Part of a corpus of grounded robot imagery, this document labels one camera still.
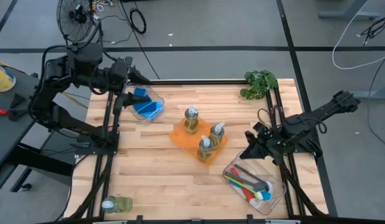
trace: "electric fan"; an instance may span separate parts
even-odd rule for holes
[[[65,40],[76,44],[86,38],[92,28],[91,0],[59,0],[57,24]]]

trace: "green plant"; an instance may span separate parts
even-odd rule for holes
[[[240,94],[242,97],[247,98],[247,100],[262,99],[266,96],[267,90],[278,87],[274,74],[267,70],[260,72],[255,70],[249,71],[244,77],[248,81],[250,89],[243,88]]]

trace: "yellow cup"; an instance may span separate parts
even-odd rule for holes
[[[16,84],[16,78],[0,66],[0,92],[10,90]]]

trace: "orange plate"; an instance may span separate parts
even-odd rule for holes
[[[219,148],[213,150],[211,157],[208,161],[203,162],[198,159],[198,149],[199,142],[202,139],[202,135],[209,137],[211,133],[211,125],[208,124],[201,118],[198,118],[198,130],[195,134],[188,134],[184,130],[184,122],[186,118],[180,121],[180,123],[174,127],[173,131],[170,132],[169,137],[172,140],[173,144],[178,145],[184,152],[190,154],[193,158],[197,159],[201,164],[205,166],[211,165],[212,161],[216,158],[218,153],[224,148],[227,144],[229,138],[227,136],[223,136],[222,142],[220,143]]]

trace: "plastic bottle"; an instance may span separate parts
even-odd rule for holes
[[[186,121],[184,122],[184,129],[189,134],[195,134],[198,130],[198,110],[190,106],[186,112]]]
[[[225,122],[222,122],[217,125],[213,125],[211,127],[211,135],[209,136],[209,139],[213,141],[213,150],[216,150],[219,148],[220,143],[222,142],[223,135],[224,135],[224,128]]]
[[[202,136],[202,140],[199,142],[198,159],[206,162],[212,155],[213,142],[205,135]]]
[[[129,212],[133,206],[133,201],[128,197],[108,196],[101,204],[105,213]]]

